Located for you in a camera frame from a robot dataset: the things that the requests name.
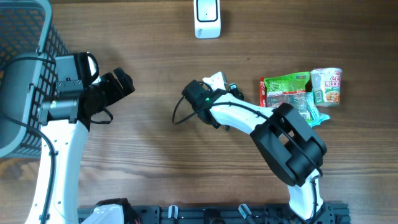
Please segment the red snack packet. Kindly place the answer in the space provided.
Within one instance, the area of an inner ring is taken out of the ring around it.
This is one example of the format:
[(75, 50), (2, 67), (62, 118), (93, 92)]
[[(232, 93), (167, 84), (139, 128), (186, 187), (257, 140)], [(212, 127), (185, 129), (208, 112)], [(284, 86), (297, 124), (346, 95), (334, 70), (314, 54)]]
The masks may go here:
[(266, 85), (264, 83), (264, 77), (260, 78), (260, 103), (261, 107), (266, 107)]

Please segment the green snack bag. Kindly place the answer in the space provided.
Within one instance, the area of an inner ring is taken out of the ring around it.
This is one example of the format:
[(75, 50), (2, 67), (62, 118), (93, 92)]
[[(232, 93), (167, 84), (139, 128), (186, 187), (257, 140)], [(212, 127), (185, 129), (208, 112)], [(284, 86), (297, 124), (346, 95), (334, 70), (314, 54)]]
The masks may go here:
[(297, 72), (284, 76), (264, 78), (266, 85), (266, 107), (278, 108), (288, 103), (298, 110), (300, 115), (309, 120), (307, 109), (306, 84), (310, 81), (310, 72)]

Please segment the teal wet wipes packet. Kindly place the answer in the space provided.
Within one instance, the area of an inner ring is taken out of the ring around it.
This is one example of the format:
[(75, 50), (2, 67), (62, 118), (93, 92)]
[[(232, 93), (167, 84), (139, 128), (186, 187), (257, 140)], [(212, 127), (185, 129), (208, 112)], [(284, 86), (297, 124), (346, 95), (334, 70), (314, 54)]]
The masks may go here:
[(307, 123), (311, 126), (319, 126), (322, 122), (330, 119), (330, 116), (324, 113), (319, 112), (317, 106), (315, 105), (314, 97), (312, 92), (306, 92), (305, 97), (307, 103), (307, 109), (310, 113), (310, 119)]

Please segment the cup noodles container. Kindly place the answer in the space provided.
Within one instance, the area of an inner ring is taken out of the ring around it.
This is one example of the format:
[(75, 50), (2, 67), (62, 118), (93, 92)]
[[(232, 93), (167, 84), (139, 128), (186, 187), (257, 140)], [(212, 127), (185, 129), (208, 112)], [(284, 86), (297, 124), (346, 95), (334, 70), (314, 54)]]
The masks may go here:
[(340, 68), (316, 68), (310, 72), (312, 91), (317, 106), (339, 105), (342, 73)]

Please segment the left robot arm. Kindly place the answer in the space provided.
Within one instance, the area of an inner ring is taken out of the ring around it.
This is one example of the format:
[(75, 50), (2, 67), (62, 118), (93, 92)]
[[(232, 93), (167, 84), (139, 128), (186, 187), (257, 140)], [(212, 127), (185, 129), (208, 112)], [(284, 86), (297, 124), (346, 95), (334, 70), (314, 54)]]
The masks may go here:
[(27, 223), (78, 223), (80, 161), (93, 115), (134, 92), (132, 78), (118, 67), (99, 75), (93, 54), (81, 52), (55, 59), (58, 80), (39, 107), (41, 157)]

